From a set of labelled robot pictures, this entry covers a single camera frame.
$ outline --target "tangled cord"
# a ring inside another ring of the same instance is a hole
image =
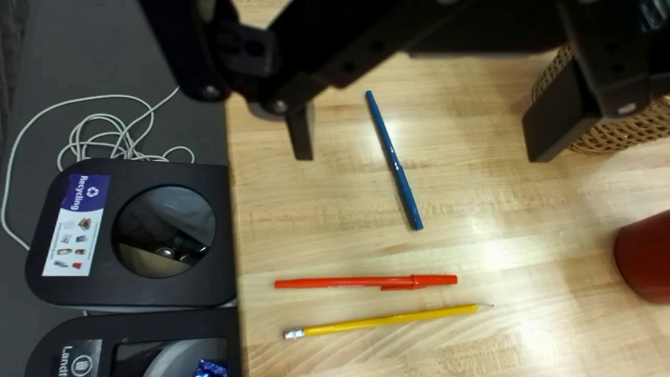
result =
[[[9,228],[7,224],[7,203],[9,201],[9,189],[11,188],[11,173],[14,168],[14,158],[16,157],[16,151],[18,149],[19,143],[21,142],[21,138],[26,133],[26,131],[44,114],[61,106],[85,101],[93,101],[95,99],[122,98],[122,99],[132,99],[134,101],[140,102],[142,105],[147,107],[147,112],[145,112],[143,115],[132,121],[129,125],[125,125],[125,123],[123,123],[123,121],[121,121],[118,117],[106,113],[96,113],[91,114],[88,117],[85,117],[81,122],[79,122],[76,126],[74,126],[74,128],[70,132],[68,145],[66,145],[65,147],[63,147],[63,149],[60,150],[60,153],[56,158],[56,165],[58,166],[59,171],[63,171],[62,159],[68,150],[72,152],[72,154],[74,154],[74,157],[77,162],[82,160],[88,160],[89,158],[91,158],[90,156],[86,155],[86,150],[87,147],[89,146],[112,148],[112,151],[109,154],[109,158],[123,158],[126,160],[144,160],[144,161],[160,161],[160,162],[169,162],[168,160],[169,154],[175,152],[176,150],[185,150],[191,155],[191,164],[193,164],[196,161],[196,156],[193,153],[193,151],[191,151],[185,146],[176,146],[170,148],[166,150],[165,153],[163,153],[162,155],[144,154],[137,150],[137,144],[139,144],[139,142],[141,142],[142,139],[144,139],[149,134],[151,128],[153,127],[154,111],[159,107],[161,107],[164,103],[168,102],[172,97],[174,97],[175,94],[177,94],[178,91],[179,87],[174,89],[172,93],[170,93],[170,95],[168,95],[165,99],[163,99],[163,101],[160,101],[156,106],[153,107],[148,103],[146,103],[144,100],[131,95],[97,95],[92,97],[84,97],[84,98],[71,99],[69,101],[63,101],[61,103],[56,103],[55,105],[52,105],[40,111],[37,115],[35,115],[32,119],[30,119],[30,121],[28,121],[28,123],[23,127],[23,129],[21,129],[18,136],[16,137],[16,140],[14,141],[14,144],[11,147],[11,152],[9,153],[9,162],[7,163],[7,175],[5,177],[5,191],[3,193],[2,198],[2,209],[0,210],[0,223],[2,224],[2,228],[19,245],[23,246],[24,249],[26,250],[30,249],[28,244],[14,232],[12,232],[12,230]],[[136,140],[134,140],[130,136],[129,133],[130,129],[147,116],[149,116],[149,125],[147,126],[147,129]],[[87,123],[94,120],[107,121],[112,125],[114,125],[116,131],[98,133],[88,138],[87,140],[82,141],[81,133],[84,126]],[[117,142],[115,144],[112,144],[108,142],[95,141],[99,138],[103,138],[106,136],[107,137],[116,136]]]

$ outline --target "red pen cap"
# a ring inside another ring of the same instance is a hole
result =
[[[381,290],[412,290],[433,285],[451,285],[458,283],[456,275],[412,275],[412,285],[383,286]]]

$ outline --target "red cup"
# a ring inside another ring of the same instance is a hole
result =
[[[670,303],[670,211],[621,228],[614,244],[619,272],[637,294]]]

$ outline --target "pen clip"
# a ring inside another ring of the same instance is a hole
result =
[[[425,288],[426,286],[420,286],[420,285],[408,285],[408,286],[383,286],[381,287],[381,290],[415,290],[415,289],[421,289]]]

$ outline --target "wooden table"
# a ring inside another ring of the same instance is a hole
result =
[[[239,2],[265,26],[283,1]],[[250,376],[670,375],[670,307],[623,283],[616,230],[670,208],[670,145],[530,164],[521,116],[551,54],[398,55],[316,100],[316,157],[228,104]],[[363,93],[371,89],[425,229],[411,231]],[[278,278],[457,274],[457,286],[274,290]],[[494,309],[285,341],[282,330],[461,303]]]

